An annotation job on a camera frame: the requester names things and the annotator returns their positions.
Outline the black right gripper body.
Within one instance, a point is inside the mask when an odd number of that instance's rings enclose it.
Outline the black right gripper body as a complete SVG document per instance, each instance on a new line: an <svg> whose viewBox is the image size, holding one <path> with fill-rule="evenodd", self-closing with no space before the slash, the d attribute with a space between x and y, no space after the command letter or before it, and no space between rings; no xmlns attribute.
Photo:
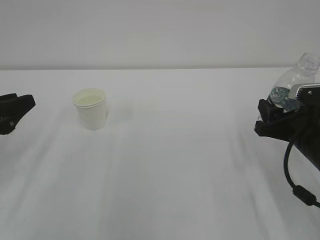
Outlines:
<svg viewBox="0 0 320 240"><path fill-rule="evenodd" d="M299 132L294 146L317 168L320 168L320 98L299 103L298 110L273 122L256 121L254 131L260 137L289 142Z"/></svg>

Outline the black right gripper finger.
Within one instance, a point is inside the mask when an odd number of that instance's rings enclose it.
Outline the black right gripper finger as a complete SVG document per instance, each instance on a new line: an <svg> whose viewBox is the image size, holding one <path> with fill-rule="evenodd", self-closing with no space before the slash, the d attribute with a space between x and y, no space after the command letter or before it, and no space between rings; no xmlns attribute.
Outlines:
<svg viewBox="0 0 320 240"><path fill-rule="evenodd" d="M257 120L264 123L276 121L286 115L283 108L277 107L265 99L259 100L257 109L259 111Z"/></svg>

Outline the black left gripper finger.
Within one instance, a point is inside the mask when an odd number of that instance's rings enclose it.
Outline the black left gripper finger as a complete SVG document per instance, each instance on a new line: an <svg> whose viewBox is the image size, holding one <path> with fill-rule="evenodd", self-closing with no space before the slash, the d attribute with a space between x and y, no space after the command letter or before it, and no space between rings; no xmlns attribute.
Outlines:
<svg viewBox="0 0 320 240"><path fill-rule="evenodd" d="M18 96L16 93L5 94L0 96L0 102L15 100L17 98Z"/></svg>
<svg viewBox="0 0 320 240"><path fill-rule="evenodd" d="M17 125L35 105L34 97L31 94L0 102L0 118L12 118Z"/></svg>

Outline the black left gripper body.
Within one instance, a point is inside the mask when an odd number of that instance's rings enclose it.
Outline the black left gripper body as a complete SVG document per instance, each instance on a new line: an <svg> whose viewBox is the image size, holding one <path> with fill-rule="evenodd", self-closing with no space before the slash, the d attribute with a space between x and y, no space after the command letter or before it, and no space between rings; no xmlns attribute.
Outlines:
<svg viewBox="0 0 320 240"><path fill-rule="evenodd" d="M16 128L16 123L11 117L0 118L0 135L8 135Z"/></svg>

